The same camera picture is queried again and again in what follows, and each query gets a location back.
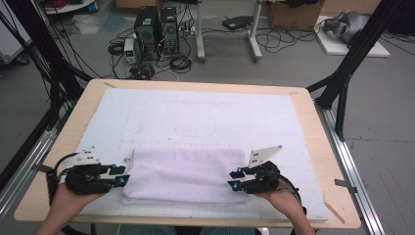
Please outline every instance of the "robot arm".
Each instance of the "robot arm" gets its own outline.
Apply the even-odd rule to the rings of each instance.
[[[253,168],[239,167],[236,171],[230,172],[234,179],[245,177],[245,174],[252,174],[255,179],[245,182],[241,182],[241,180],[228,181],[233,191],[244,191],[247,194],[263,193],[275,190],[280,184],[280,170],[270,161]]]
[[[58,176],[58,166],[67,168]],[[59,182],[66,182],[68,189],[78,195],[108,193],[111,189],[126,185],[129,175],[124,174],[125,166],[101,164],[94,148],[63,157],[55,168],[47,171],[47,182],[52,202]],[[101,178],[101,174],[116,175],[114,178]]]

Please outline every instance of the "cardboard box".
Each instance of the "cardboard box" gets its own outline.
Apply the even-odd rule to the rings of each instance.
[[[260,7],[260,16],[268,16],[269,6],[271,6],[270,2],[264,1],[262,2],[262,6]]]
[[[288,4],[274,2],[269,7],[268,21],[271,28],[281,26],[284,29],[314,30],[318,16],[323,9],[325,0],[316,4],[289,8]]]
[[[160,9],[162,0],[115,0],[115,3],[121,10],[134,11],[142,6],[157,6]]]
[[[341,12],[356,11],[360,14],[373,14],[381,0],[326,0],[321,16],[335,17]]]

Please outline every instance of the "wooden board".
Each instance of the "wooden board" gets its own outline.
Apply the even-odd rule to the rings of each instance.
[[[343,179],[333,150],[324,128],[314,108],[309,93],[299,87],[254,86],[234,84],[209,84],[191,82],[132,81],[94,79],[89,82],[82,97],[71,113],[55,145],[45,160],[46,165],[54,165],[61,157],[76,151],[90,119],[94,116],[104,92],[111,88],[132,88],[147,90],[177,90],[230,92],[239,94],[268,94],[291,97],[302,135],[307,146],[318,184],[328,208],[329,219],[313,222],[314,228],[357,228],[360,219],[346,188],[335,185],[335,179]],[[41,221],[48,210],[48,195],[45,175],[37,173],[26,191],[16,212],[15,219]],[[151,216],[79,215],[74,222],[171,224],[199,226],[248,226],[248,227],[290,227],[291,223],[281,219],[223,219],[223,218],[183,218]]]
[[[239,146],[246,152],[246,164],[240,166],[248,165],[251,150],[282,145],[283,150],[272,161],[306,195],[303,204],[308,208],[308,219],[328,219],[290,96],[109,89],[77,152],[95,146],[103,164],[125,165],[134,148],[143,144],[181,148]],[[250,197],[246,205],[232,207],[125,206],[118,191],[121,189],[91,203],[83,214],[286,219],[258,197]]]

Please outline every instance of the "folded towel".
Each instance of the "folded towel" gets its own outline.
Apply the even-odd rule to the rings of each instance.
[[[123,202],[131,204],[232,205],[248,200],[227,183],[229,172],[243,166],[241,149],[134,149]]]

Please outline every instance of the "white desk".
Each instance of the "white desk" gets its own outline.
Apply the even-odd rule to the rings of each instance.
[[[198,47],[198,59],[201,62],[205,61],[205,47],[204,47],[204,39],[202,36],[202,4],[203,0],[198,0],[198,34],[196,37],[196,44]],[[260,9],[262,7],[262,0],[256,0],[255,1],[255,7],[254,7],[254,21],[253,21],[253,27],[252,30],[248,30],[248,39],[250,40],[251,46],[254,51],[254,60],[258,61],[262,58],[262,54],[260,53],[258,43],[256,42],[255,34],[256,34],[256,27],[258,24]]]

